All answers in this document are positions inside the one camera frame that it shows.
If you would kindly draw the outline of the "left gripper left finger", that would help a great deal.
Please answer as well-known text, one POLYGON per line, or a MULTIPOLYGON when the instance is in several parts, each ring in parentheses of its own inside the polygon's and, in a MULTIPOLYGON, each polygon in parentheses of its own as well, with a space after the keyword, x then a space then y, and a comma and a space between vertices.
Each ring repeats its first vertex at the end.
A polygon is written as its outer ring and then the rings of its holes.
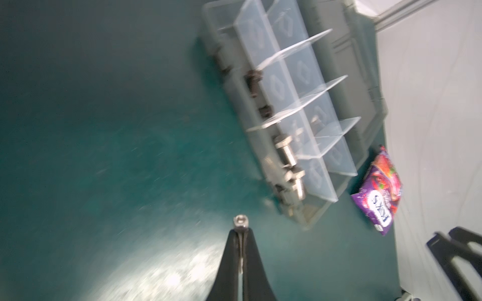
POLYGON ((238 233, 230 230, 207 301, 238 300, 240 259, 238 233))

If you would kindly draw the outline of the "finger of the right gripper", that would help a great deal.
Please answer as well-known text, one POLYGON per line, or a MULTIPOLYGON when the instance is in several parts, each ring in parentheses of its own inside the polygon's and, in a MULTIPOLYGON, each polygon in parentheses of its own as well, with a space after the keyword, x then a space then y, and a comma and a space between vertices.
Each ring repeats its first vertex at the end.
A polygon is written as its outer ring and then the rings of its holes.
POLYGON ((470 248, 470 244, 481 246, 481 235, 463 227, 455 227, 448 233, 451 242, 457 247, 470 248))
POLYGON ((453 263, 456 257, 467 261, 481 278, 481 254, 472 248, 457 247, 442 233, 435 233, 426 245, 461 299, 481 300, 481 297, 476 296, 476 291, 470 286, 467 278, 453 263))

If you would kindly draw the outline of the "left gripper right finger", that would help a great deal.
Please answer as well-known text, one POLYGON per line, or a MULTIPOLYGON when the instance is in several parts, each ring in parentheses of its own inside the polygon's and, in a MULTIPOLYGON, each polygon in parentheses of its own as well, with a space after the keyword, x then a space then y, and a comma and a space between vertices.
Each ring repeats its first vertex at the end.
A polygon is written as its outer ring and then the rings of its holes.
POLYGON ((242 300, 277 300, 262 264, 252 229, 240 235, 242 300))

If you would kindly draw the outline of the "black bolt pair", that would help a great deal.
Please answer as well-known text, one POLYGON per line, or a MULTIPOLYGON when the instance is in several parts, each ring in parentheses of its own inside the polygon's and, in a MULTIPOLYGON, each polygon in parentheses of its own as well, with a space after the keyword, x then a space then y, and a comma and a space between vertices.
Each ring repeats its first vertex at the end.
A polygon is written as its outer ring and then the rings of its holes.
POLYGON ((270 119, 273 116, 273 108, 271 105, 265 105, 259 108, 259 113, 264 120, 270 119))
POLYGON ((262 80, 262 78, 263 72, 261 70, 249 70, 245 76, 250 96, 253 99, 258 96, 259 82, 262 80))

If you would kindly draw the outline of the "large silver hex bolt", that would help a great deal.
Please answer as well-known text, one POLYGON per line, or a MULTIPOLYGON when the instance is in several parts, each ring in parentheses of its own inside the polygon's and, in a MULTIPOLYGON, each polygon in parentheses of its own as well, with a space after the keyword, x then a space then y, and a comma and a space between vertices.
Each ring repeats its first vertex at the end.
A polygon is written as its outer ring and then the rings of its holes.
POLYGON ((281 134, 274 138, 273 143, 282 162, 290 168, 294 167, 297 164, 297 160, 291 147, 292 137, 287 134, 281 134))

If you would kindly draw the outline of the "pink Fox's candy bag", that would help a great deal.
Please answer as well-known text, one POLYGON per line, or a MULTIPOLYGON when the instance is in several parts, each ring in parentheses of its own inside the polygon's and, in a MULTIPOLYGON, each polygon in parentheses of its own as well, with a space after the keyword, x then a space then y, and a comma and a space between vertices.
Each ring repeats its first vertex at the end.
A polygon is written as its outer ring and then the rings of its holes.
POLYGON ((370 164, 359 191, 351 199, 385 236, 392 227, 402 197, 402 182, 384 146, 370 164))

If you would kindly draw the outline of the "clear compartment organizer box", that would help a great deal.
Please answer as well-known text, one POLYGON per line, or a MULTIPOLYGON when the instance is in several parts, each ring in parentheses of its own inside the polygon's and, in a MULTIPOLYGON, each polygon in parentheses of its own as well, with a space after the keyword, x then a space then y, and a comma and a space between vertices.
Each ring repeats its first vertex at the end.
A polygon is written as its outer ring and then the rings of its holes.
POLYGON ((270 185, 279 208, 312 227, 358 174, 387 116, 374 21, 355 1, 212 1, 202 17, 203 42, 261 168, 270 156, 286 171, 285 185, 270 185), (249 70, 263 72, 255 99, 249 70), (273 143, 281 134, 306 173, 302 201, 273 143))

